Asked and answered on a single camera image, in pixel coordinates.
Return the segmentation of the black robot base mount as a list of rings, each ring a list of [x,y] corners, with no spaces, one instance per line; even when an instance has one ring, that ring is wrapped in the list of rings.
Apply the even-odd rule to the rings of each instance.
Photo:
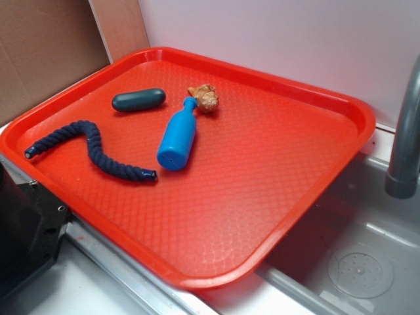
[[[17,184],[1,166],[1,301],[53,266],[70,216],[42,184]]]

